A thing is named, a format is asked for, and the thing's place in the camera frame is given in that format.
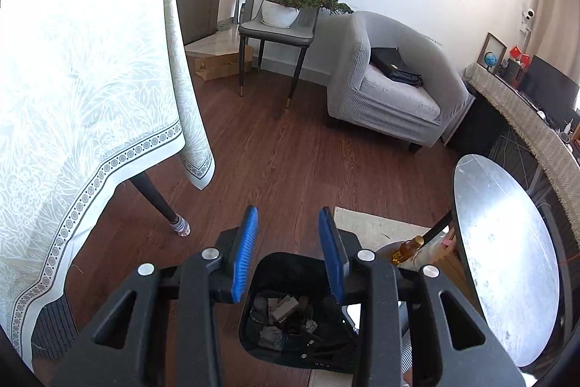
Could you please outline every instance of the computer monitor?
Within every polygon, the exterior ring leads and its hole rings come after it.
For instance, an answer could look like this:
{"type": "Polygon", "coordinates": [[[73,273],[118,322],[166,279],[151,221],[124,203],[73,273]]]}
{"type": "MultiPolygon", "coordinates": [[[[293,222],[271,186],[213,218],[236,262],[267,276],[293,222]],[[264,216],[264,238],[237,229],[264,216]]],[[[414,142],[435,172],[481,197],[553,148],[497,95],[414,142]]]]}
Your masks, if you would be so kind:
{"type": "Polygon", "coordinates": [[[576,117],[578,85],[537,56],[533,57],[519,90],[546,114],[555,128],[564,129],[576,117]]]}

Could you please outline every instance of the silver tabletop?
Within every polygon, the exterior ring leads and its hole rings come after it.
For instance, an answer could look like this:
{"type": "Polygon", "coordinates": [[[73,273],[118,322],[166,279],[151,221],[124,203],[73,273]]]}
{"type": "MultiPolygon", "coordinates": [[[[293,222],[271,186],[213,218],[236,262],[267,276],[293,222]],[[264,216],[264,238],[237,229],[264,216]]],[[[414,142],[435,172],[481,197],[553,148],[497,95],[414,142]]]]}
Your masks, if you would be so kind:
{"type": "Polygon", "coordinates": [[[545,348],[558,311],[558,264],[546,225],[520,184],[482,156],[459,160],[453,193],[460,247],[485,319],[514,363],[527,366],[545,348]]]}

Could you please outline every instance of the amber glass bottle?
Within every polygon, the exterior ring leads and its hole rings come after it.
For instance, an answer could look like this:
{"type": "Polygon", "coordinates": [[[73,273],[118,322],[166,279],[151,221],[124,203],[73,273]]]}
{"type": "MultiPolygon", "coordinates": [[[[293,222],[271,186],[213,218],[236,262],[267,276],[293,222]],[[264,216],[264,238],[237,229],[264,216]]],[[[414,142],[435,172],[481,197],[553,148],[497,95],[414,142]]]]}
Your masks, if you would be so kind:
{"type": "Polygon", "coordinates": [[[423,237],[417,235],[415,238],[405,241],[401,244],[398,250],[394,251],[391,255],[391,263],[398,265],[405,262],[411,256],[413,256],[421,246],[423,246],[423,237]]]}

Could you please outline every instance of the tablecloth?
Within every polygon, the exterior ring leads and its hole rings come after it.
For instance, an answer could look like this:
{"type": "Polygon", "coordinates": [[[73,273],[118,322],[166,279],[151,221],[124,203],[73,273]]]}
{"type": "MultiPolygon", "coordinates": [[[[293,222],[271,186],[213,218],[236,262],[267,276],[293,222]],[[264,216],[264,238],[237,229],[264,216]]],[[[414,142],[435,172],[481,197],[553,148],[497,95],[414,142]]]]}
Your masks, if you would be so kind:
{"type": "Polygon", "coordinates": [[[580,245],[580,165],[566,145],[518,95],[477,63],[465,79],[502,114],[546,173],[580,245]]]}
{"type": "Polygon", "coordinates": [[[175,0],[0,8],[0,118],[0,324],[30,366],[115,187],[180,151],[199,189],[214,173],[175,0]]]}

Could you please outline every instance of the curtain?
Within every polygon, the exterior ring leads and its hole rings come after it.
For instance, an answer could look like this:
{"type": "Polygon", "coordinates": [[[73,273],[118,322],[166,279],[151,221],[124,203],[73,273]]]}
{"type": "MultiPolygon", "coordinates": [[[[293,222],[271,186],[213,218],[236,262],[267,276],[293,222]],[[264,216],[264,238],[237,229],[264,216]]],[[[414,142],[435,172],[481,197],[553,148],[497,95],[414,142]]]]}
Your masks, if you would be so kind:
{"type": "Polygon", "coordinates": [[[580,85],[580,0],[538,0],[526,54],[542,58],[580,85]]]}

